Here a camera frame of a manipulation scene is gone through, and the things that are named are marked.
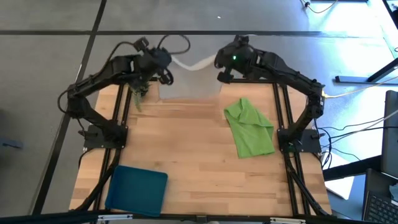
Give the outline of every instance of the green towel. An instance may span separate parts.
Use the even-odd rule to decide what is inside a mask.
[[[246,98],[224,109],[239,158],[274,153],[274,126]]]

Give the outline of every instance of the wooden tabletop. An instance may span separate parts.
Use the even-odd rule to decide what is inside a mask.
[[[108,119],[112,116],[117,91],[117,86],[109,86],[99,93],[96,111]],[[289,96],[294,119],[297,119],[304,109],[305,96],[293,89],[289,89]],[[153,83],[141,112],[131,103],[128,140],[120,164],[168,174],[162,213],[292,214],[276,134],[272,138],[274,154],[238,159],[223,109],[241,97],[248,98],[274,124],[275,130],[278,128],[270,84],[234,83],[223,85],[219,95],[212,98],[161,100],[158,84]],[[281,102],[285,112],[283,97]],[[96,185],[103,154],[104,149],[95,149],[83,158],[71,209],[79,206]],[[319,161],[307,153],[301,153],[301,160],[306,186],[322,208],[331,213]],[[108,186],[104,188],[102,207],[107,192]],[[299,192],[296,186],[297,201],[301,203]]]

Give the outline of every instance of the yellow cable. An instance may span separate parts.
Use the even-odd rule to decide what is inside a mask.
[[[325,12],[326,10],[330,9],[332,6],[334,6],[334,5],[338,2],[338,0],[336,0],[336,1],[333,2],[329,7],[327,7],[326,9],[324,9],[324,10],[322,10],[322,11],[320,11],[320,12],[314,11],[314,10],[311,8],[310,5],[305,6],[305,4],[307,3],[306,1],[301,0],[301,2],[302,2],[302,4],[303,4],[304,7],[309,8],[312,12],[314,12],[314,13],[323,13],[323,12]]]
[[[356,92],[365,90],[365,89],[367,89],[367,88],[376,87],[376,86],[385,84],[386,82],[391,81],[391,80],[396,79],[396,78],[398,78],[398,76],[397,76],[397,77],[394,77],[394,78],[390,78],[390,79],[388,79],[388,80],[386,80],[386,81],[384,81],[384,82],[380,82],[380,83],[375,84],[375,85],[372,85],[372,86],[368,86],[368,87],[365,87],[365,88],[360,88],[360,89],[354,90],[354,91],[349,91],[349,92],[347,92],[347,93],[343,93],[343,94],[336,95],[336,96],[329,96],[329,95],[327,95],[325,92],[322,92],[322,96],[324,96],[326,99],[327,99],[327,98],[337,98],[337,97],[341,97],[341,96],[346,96],[346,95],[349,95],[349,94],[352,94],[352,93],[356,93]]]

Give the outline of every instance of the blue tray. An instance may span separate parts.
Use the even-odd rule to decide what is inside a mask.
[[[105,206],[158,217],[162,211],[167,174],[126,166],[115,168]]]

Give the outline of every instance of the laptop keyboard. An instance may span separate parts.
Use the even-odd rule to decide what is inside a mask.
[[[391,199],[369,192],[365,221],[398,224],[398,206]]]

